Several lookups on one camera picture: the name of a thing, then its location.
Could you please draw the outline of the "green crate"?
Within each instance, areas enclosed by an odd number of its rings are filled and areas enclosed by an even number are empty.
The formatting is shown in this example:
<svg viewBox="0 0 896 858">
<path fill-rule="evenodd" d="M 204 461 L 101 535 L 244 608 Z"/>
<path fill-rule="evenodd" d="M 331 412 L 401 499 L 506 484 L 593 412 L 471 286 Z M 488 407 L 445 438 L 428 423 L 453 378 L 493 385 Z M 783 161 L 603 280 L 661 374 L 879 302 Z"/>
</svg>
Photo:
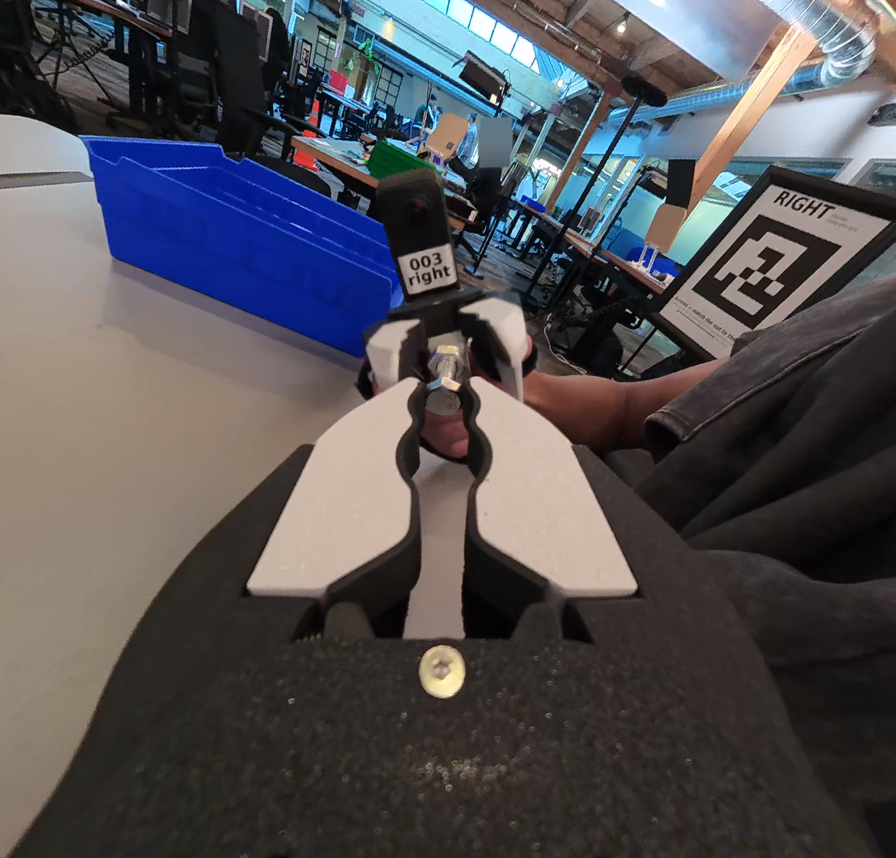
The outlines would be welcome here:
<svg viewBox="0 0 896 858">
<path fill-rule="evenodd" d="M 397 147 L 388 140 L 378 140 L 370 149 L 365 166 L 375 180 L 384 180 L 399 173 L 426 168 L 428 163 L 404 147 Z"/>
</svg>

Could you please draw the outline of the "person's right hand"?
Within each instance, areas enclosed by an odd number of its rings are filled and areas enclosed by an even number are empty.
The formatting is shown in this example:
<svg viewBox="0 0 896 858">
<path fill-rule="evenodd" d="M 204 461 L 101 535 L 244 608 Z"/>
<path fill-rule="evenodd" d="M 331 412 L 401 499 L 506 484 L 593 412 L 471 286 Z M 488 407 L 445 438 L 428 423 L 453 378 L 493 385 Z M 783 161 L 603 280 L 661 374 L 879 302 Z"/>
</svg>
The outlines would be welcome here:
<svg viewBox="0 0 896 858">
<path fill-rule="evenodd" d="M 523 400 L 533 410 L 545 414 L 550 393 L 546 390 L 549 376 L 536 370 L 538 349 L 532 337 L 529 338 L 529 355 L 523 362 Z M 366 359 L 358 374 L 356 387 L 364 399 L 370 399 L 381 391 L 375 380 L 370 362 Z M 420 432 L 420 446 L 429 453 L 452 462 L 464 462 L 469 449 L 467 432 L 461 408 L 450 410 L 446 415 L 425 410 Z"/>
</svg>

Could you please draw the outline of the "thin wooden pillar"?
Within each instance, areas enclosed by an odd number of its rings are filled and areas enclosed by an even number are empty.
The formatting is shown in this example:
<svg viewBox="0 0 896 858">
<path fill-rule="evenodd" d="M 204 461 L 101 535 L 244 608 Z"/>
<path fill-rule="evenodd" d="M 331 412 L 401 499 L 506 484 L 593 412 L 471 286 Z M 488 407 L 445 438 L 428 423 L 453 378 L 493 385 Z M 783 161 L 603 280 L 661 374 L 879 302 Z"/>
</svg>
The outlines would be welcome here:
<svg viewBox="0 0 896 858">
<path fill-rule="evenodd" d="M 550 192 L 546 194 L 545 214 L 550 214 L 550 212 L 554 209 L 556 201 L 566 188 L 566 185 L 572 177 L 577 165 L 579 164 L 589 141 L 595 135 L 600 124 L 607 117 L 608 113 L 611 110 L 612 102 L 615 98 L 617 98 L 618 95 L 618 91 L 613 92 L 610 90 L 605 90 L 602 93 L 599 102 L 590 113 L 587 123 L 582 128 L 581 133 L 574 144 L 574 148 L 570 152 L 569 157 L 567 158 L 563 168 L 561 169 L 561 172 L 557 177 L 554 186 L 552 187 Z"/>
</svg>

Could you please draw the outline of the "black framed marker sign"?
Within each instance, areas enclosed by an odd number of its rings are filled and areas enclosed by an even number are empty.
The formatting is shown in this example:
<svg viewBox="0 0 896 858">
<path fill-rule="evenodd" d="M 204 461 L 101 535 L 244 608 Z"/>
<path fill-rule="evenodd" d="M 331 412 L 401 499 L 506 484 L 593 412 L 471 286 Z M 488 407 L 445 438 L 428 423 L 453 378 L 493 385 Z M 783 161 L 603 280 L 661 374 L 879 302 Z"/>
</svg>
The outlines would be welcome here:
<svg viewBox="0 0 896 858">
<path fill-rule="evenodd" d="M 699 361 L 833 296 L 894 244 L 895 200 L 771 165 L 649 315 Z"/>
</svg>

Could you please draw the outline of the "black office chair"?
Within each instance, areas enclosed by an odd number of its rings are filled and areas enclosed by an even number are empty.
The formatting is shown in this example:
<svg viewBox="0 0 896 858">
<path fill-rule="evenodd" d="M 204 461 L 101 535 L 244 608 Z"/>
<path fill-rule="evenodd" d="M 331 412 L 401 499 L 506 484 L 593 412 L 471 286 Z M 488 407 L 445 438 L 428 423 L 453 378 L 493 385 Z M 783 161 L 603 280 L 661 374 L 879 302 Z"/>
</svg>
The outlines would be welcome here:
<svg viewBox="0 0 896 858">
<path fill-rule="evenodd" d="M 213 20 L 216 77 L 222 106 L 216 142 L 226 155 L 235 159 L 258 161 L 276 169 L 284 167 L 295 151 L 294 137 L 305 131 L 321 137 L 326 133 L 308 120 L 291 115 L 280 120 L 269 115 L 255 26 L 222 4 L 216 5 Z M 262 152 L 263 136 L 270 130 L 284 137 L 279 161 Z"/>
</svg>

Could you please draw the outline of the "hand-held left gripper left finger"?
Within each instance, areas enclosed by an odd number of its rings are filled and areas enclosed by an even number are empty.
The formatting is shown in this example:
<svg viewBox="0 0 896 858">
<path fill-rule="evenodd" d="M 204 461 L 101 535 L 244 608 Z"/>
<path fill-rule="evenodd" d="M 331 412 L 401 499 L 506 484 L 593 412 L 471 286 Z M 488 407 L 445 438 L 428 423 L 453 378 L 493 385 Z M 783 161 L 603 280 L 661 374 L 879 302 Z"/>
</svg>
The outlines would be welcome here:
<svg viewBox="0 0 896 858">
<path fill-rule="evenodd" d="M 420 578 L 425 387 L 404 379 L 316 441 L 246 583 L 253 598 L 303 598 L 324 613 L 364 611 L 376 636 L 401 638 Z"/>
</svg>

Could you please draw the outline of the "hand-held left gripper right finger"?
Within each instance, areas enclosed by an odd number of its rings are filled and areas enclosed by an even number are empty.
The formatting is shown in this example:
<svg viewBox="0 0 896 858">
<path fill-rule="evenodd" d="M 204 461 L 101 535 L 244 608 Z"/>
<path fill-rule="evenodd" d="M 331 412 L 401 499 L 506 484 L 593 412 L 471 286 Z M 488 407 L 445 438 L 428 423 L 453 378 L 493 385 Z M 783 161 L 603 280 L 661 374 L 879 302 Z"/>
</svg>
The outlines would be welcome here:
<svg viewBox="0 0 896 858">
<path fill-rule="evenodd" d="M 581 606 L 639 585 L 572 442 L 480 377 L 465 385 L 464 422 L 464 636 L 593 638 Z"/>
</svg>

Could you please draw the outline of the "black disc floor lamp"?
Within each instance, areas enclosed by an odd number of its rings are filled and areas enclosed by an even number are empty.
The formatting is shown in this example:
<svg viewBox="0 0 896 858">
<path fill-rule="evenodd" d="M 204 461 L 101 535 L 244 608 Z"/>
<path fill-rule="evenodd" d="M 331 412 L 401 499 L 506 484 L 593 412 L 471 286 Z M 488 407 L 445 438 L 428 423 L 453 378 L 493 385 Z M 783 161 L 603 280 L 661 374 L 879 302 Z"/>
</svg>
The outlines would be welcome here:
<svg viewBox="0 0 896 858">
<path fill-rule="evenodd" d="M 667 102 L 666 93 L 647 80 L 643 79 L 642 77 L 638 77 L 635 75 L 624 77 L 622 79 L 622 88 L 633 97 L 633 102 L 628 108 L 628 111 L 625 113 L 624 118 L 619 125 L 615 135 L 610 140 L 606 151 L 601 156 L 599 162 L 595 165 L 595 169 L 593 170 L 587 185 L 583 188 L 575 205 L 573 205 L 573 207 L 568 210 L 568 213 L 563 218 L 560 230 L 547 244 L 541 256 L 541 259 L 539 260 L 539 265 L 532 275 L 532 279 L 528 287 L 524 292 L 520 293 L 521 307 L 525 310 L 532 309 L 537 306 L 537 302 L 532 297 L 532 292 L 534 292 L 536 286 L 538 285 L 544 269 L 548 266 L 550 260 L 553 258 L 557 248 L 561 245 L 561 243 L 565 241 L 566 233 L 570 229 L 573 218 L 577 214 L 579 214 L 583 202 L 588 197 L 588 192 L 593 189 L 593 187 L 597 183 L 597 180 L 599 180 L 600 173 L 605 168 L 608 160 L 611 158 L 617 144 L 623 136 L 623 133 L 632 122 L 633 115 L 637 113 L 641 105 L 644 103 L 647 103 L 652 107 L 662 107 Z"/>
</svg>

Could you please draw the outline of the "thick wooden pillar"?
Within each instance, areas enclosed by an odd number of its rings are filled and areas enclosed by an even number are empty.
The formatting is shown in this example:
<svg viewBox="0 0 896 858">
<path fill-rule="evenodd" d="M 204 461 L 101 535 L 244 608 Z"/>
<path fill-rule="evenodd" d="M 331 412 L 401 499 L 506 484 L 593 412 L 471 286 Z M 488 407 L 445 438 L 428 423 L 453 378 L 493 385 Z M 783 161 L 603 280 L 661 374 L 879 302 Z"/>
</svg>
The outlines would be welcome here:
<svg viewBox="0 0 896 858">
<path fill-rule="evenodd" d="M 809 32 L 797 24 L 790 26 L 697 161 L 688 214 L 703 200 L 815 46 L 816 42 Z"/>
</svg>

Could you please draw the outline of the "black studio light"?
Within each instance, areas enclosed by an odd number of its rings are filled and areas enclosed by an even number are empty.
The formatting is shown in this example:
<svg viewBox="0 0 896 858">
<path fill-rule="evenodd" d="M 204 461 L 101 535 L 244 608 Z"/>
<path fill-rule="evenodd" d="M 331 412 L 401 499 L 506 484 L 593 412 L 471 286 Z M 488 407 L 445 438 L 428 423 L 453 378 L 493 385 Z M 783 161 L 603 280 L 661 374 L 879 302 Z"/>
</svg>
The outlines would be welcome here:
<svg viewBox="0 0 896 858">
<path fill-rule="evenodd" d="M 505 73 L 491 67 L 470 51 L 456 61 L 454 67 L 461 68 L 460 80 L 484 100 L 495 105 L 503 104 L 511 86 Z"/>
</svg>

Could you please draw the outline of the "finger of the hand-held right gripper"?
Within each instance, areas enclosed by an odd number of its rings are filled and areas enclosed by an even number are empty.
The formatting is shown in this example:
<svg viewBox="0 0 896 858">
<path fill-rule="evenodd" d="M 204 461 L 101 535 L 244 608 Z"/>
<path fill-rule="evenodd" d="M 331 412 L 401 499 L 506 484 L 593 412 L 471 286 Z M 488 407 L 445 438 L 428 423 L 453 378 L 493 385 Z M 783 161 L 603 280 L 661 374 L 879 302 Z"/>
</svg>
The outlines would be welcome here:
<svg viewBox="0 0 896 858">
<path fill-rule="evenodd" d="M 386 321 L 366 338 L 368 360 L 378 390 L 405 379 L 423 381 L 427 367 L 427 335 L 421 320 Z"/>
<path fill-rule="evenodd" d="M 517 296 L 487 296 L 458 312 L 462 334 L 470 340 L 474 371 L 523 400 L 523 362 L 528 332 Z"/>
</svg>

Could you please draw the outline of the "silver spiral air duct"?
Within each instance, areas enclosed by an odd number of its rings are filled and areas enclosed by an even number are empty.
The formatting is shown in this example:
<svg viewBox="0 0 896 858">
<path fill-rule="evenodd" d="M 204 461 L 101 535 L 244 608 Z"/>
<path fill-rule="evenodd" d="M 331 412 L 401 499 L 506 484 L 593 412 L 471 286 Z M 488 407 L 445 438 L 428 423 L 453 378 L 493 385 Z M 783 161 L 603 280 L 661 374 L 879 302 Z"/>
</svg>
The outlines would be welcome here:
<svg viewBox="0 0 896 858">
<path fill-rule="evenodd" d="M 805 94 L 837 89 L 864 75 L 875 60 L 883 31 L 894 28 L 894 11 L 884 0 L 758 0 L 776 13 L 789 27 L 797 24 L 811 34 L 821 60 L 803 64 L 786 83 L 780 94 Z M 750 72 L 739 81 L 717 81 L 694 89 L 679 91 L 667 98 L 662 107 L 641 105 L 633 122 L 698 113 L 710 108 L 736 104 L 758 72 Z M 613 126 L 619 126 L 628 108 L 609 114 Z"/>
</svg>

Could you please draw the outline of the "blue plastic bin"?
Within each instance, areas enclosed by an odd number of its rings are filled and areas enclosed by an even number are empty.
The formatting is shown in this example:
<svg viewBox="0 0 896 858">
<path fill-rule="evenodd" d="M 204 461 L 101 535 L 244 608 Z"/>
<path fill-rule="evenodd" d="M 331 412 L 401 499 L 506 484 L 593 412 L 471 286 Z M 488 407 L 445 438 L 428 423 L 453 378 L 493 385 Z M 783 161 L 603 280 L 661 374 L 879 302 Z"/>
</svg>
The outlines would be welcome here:
<svg viewBox="0 0 896 858">
<path fill-rule="evenodd" d="M 355 357 L 404 303 L 364 214 L 215 144 L 81 140 L 114 259 Z"/>
</svg>

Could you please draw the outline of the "tan board stand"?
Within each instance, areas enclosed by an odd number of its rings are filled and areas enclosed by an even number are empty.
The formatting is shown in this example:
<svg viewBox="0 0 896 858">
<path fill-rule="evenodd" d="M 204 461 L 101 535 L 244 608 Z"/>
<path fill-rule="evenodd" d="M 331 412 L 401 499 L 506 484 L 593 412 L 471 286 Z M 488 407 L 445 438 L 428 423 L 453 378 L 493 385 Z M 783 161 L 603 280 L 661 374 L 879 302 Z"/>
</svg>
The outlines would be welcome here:
<svg viewBox="0 0 896 858">
<path fill-rule="evenodd" d="M 672 246 L 688 215 L 687 204 L 679 206 L 664 202 L 658 207 L 644 238 L 644 249 L 639 261 L 644 272 L 649 274 L 657 255 Z"/>
<path fill-rule="evenodd" d="M 427 136 L 423 146 L 431 163 L 436 166 L 446 165 L 457 153 L 468 131 L 467 118 L 445 113 Z"/>
</svg>

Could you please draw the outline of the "grey desk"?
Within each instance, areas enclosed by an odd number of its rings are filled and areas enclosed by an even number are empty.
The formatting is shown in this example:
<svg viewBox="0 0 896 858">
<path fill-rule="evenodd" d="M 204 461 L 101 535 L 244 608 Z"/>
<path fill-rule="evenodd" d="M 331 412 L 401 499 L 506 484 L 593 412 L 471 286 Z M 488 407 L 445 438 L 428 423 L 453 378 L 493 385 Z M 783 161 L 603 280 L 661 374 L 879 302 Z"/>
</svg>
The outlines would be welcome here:
<svg viewBox="0 0 896 858">
<path fill-rule="evenodd" d="M 650 826 L 593 647 L 459 643 L 472 476 L 424 453 L 407 631 L 244 595 L 325 352 L 110 257 L 87 154 L 2 120 L 2 853 L 608 855 Z"/>
</svg>

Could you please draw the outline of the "smooth metal air duct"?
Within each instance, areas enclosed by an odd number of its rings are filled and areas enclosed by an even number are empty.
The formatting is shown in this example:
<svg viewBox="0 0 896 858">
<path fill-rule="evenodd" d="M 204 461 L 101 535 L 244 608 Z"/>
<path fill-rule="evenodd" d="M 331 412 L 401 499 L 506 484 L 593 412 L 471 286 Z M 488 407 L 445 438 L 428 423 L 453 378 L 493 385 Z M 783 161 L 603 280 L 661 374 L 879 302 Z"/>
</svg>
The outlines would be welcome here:
<svg viewBox="0 0 896 858">
<path fill-rule="evenodd" d="M 742 80 L 782 19 L 758 0 L 612 0 L 714 74 Z"/>
</svg>

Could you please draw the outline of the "brown wooden table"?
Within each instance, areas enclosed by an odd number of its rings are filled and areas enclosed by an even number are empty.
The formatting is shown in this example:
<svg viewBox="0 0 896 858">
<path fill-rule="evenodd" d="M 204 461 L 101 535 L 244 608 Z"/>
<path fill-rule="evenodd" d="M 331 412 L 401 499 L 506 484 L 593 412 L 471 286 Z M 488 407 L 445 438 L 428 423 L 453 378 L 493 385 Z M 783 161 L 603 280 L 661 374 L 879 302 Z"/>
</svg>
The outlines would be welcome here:
<svg viewBox="0 0 896 858">
<path fill-rule="evenodd" d="M 554 326 L 549 342 L 562 359 L 598 371 L 621 360 L 616 328 L 634 331 L 649 322 L 660 283 L 576 230 L 567 231 L 551 258 L 523 273 L 522 307 Z"/>
<path fill-rule="evenodd" d="M 329 175 L 340 180 L 338 194 L 349 192 L 365 199 L 375 196 L 378 178 L 369 169 L 360 142 L 351 140 L 331 140 L 320 136 L 296 135 L 290 139 L 295 154 L 308 155 L 329 171 Z"/>
</svg>

